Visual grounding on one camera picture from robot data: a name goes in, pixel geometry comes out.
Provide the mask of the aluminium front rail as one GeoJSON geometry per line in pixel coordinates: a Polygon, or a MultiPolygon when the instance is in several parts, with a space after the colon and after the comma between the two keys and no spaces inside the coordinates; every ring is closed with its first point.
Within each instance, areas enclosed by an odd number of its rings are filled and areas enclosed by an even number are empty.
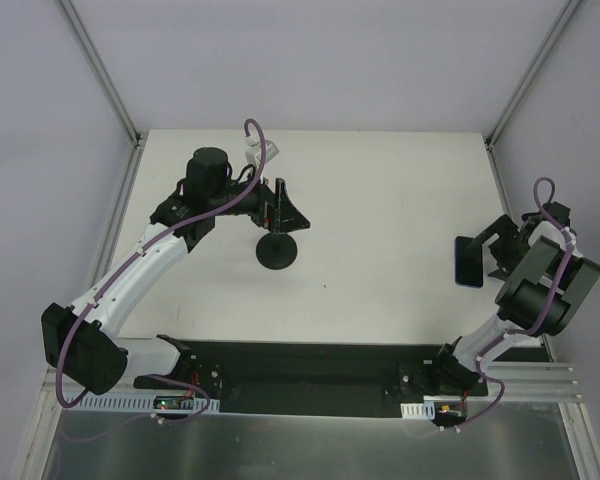
{"type": "Polygon", "coordinates": [[[555,362],[495,362],[486,374],[504,383],[504,402],[582,403],[575,367],[555,362]]]}

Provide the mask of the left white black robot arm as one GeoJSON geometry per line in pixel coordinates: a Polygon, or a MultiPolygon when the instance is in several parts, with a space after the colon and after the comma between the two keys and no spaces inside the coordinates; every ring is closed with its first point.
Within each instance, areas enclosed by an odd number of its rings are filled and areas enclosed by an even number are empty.
{"type": "Polygon", "coordinates": [[[87,392],[102,395],[125,377],[157,375],[168,388],[190,380],[192,355],[166,335],[121,340],[118,335],[136,305],[157,280],[183,260],[215,227],[217,217],[245,215],[265,235],[256,245],[258,262],[283,270],[297,258],[292,233],[309,220],[291,202],[286,183],[269,184],[264,165],[278,154],[266,141],[247,149],[237,179],[225,151],[194,151],[186,175],[150,215],[135,246],[69,306],[48,306],[41,316],[47,363],[87,392]]]}

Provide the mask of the blue cased smartphone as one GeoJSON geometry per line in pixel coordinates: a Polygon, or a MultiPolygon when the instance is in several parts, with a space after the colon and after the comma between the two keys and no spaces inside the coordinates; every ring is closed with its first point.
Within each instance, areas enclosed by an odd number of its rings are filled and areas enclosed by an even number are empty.
{"type": "Polygon", "coordinates": [[[474,238],[457,236],[454,241],[454,278],[459,286],[482,288],[484,284],[482,245],[474,238]]]}

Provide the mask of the aluminium frame post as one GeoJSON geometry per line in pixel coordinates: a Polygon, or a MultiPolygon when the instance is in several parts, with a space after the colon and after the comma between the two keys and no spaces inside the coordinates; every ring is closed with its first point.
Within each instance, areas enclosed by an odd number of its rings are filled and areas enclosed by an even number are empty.
{"type": "Polygon", "coordinates": [[[71,0],[56,0],[54,4],[66,22],[72,37],[84,56],[96,83],[112,109],[118,123],[131,144],[137,146],[141,140],[141,132],[132,120],[84,20],[76,8],[75,2],[71,0]]]}
{"type": "Polygon", "coordinates": [[[558,43],[565,35],[579,10],[586,4],[584,0],[568,0],[563,3],[547,33],[544,35],[529,64],[509,96],[493,127],[484,137],[486,149],[492,151],[504,135],[514,115],[521,107],[534,83],[539,78],[558,43]]]}

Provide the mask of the left aluminium frame post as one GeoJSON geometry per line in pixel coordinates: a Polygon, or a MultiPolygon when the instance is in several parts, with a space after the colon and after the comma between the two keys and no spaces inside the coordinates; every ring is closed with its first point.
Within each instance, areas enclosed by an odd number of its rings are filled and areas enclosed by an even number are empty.
{"type": "Polygon", "coordinates": [[[96,83],[112,109],[118,123],[131,144],[137,146],[141,140],[141,132],[132,120],[84,20],[76,8],[75,2],[71,0],[56,0],[54,4],[66,22],[72,37],[84,56],[96,83]]]}

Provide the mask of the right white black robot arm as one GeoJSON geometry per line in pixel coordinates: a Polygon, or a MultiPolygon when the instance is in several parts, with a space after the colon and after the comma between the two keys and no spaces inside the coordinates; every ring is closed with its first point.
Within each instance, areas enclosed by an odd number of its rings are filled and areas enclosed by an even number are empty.
{"type": "Polygon", "coordinates": [[[475,237],[456,237],[458,285],[482,287],[486,254],[496,263],[491,277],[503,283],[497,311],[473,333],[441,347],[425,375],[428,395],[464,394],[521,341],[561,333],[600,277],[600,265],[578,250],[569,208],[555,201],[524,214],[520,225],[502,215],[475,237]]]}

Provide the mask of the right aluminium frame post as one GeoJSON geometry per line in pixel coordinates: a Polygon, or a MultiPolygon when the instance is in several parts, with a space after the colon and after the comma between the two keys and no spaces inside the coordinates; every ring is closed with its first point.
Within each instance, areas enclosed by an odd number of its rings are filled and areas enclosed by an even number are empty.
{"type": "Polygon", "coordinates": [[[534,83],[539,78],[558,43],[565,35],[579,10],[586,4],[584,0],[568,0],[563,3],[547,33],[544,35],[529,64],[509,96],[493,127],[484,137],[486,149],[492,151],[504,135],[514,115],[521,107],[534,83]]]}

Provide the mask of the left green lit circuit board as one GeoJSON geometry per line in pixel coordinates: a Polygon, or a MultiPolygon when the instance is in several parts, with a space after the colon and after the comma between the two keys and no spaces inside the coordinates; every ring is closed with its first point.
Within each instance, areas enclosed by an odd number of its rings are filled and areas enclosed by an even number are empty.
{"type": "Polygon", "coordinates": [[[157,411],[192,411],[195,399],[182,396],[158,395],[153,400],[153,408],[157,411]]]}

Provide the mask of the black phone stand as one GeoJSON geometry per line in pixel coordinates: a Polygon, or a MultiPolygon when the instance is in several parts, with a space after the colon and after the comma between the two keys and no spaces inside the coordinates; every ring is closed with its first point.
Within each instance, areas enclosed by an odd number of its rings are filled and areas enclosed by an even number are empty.
{"type": "Polygon", "coordinates": [[[256,259],[266,269],[284,270],[290,267],[298,256],[298,246],[288,233],[267,232],[256,244],[256,259]]]}

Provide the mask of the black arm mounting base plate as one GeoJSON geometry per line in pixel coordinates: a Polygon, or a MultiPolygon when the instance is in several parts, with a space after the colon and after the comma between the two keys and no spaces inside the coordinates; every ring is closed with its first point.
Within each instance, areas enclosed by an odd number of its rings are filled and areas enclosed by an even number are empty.
{"type": "Polygon", "coordinates": [[[193,381],[221,412],[397,418],[427,396],[484,397],[449,345],[178,340],[172,379],[193,381]]]}

